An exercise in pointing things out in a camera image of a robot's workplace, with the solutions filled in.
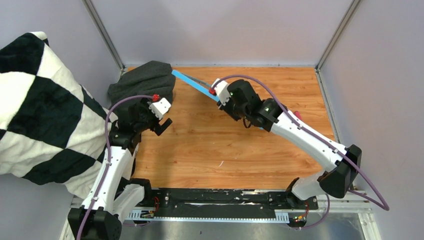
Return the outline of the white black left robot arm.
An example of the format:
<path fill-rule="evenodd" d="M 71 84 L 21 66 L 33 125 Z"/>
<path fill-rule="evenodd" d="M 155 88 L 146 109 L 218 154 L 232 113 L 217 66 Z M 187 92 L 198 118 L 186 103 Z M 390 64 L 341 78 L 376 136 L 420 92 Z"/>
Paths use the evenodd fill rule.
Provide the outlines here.
<path fill-rule="evenodd" d="M 157 94 L 130 96 L 110 108 L 106 124 L 115 109 L 131 100 L 137 103 L 124 110 L 127 116 L 104 127 L 106 148 L 99 174 L 81 206 L 69 211 L 67 220 L 76 240 L 118 240 L 133 208 L 153 201 L 147 179 L 131 179 L 122 191 L 119 185 L 125 171 L 135 164 L 141 133 L 150 130 L 160 136 L 172 124 L 170 118 L 160 123 L 171 104 Z"/>

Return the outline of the wooden photo frame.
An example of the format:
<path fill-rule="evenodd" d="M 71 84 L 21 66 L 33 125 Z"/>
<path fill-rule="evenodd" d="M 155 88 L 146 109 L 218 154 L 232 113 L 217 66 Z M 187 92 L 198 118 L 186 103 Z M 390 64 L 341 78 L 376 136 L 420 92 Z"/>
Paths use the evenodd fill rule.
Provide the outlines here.
<path fill-rule="evenodd" d="M 198 90 L 202 94 L 214 100 L 216 103 L 219 100 L 214 88 L 216 84 L 208 84 L 197 78 L 184 74 L 178 70 L 173 70 L 172 74 L 190 85 L 194 89 Z M 252 77 L 242 74 L 232 74 L 218 81 L 226 81 L 229 86 L 227 90 L 230 93 L 230 100 L 235 104 L 234 112 L 241 117 L 243 125 L 246 129 L 251 126 L 258 127 L 260 129 L 270 131 L 272 124 L 267 120 L 267 114 L 265 113 L 265 101 L 255 92 L 252 85 L 247 81 L 248 79 L 253 80 Z"/>

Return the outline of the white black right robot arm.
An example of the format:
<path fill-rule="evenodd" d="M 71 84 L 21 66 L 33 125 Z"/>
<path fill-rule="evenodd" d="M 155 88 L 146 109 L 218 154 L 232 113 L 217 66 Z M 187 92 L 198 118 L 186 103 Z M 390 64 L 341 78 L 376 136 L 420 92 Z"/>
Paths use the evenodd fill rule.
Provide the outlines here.
<path fill-rule="evenodd" d="M 285 138 L 321 165 L 321 171 L 297 177 L 286 188 L 285 201 L 290 208 L 298 209 L 307 199 L 317 195 L 345 197 L 358 171 L 344 157 L 359 166 L 362 150 L 358 146 L 347 147 L 325 137 L 274 98 L 260 99 L 244 79 L 232 83 L 216 79 L 211 92 L 219 98 L 219 108 L 235 121 L 249 121 L 255 127 Z"/>

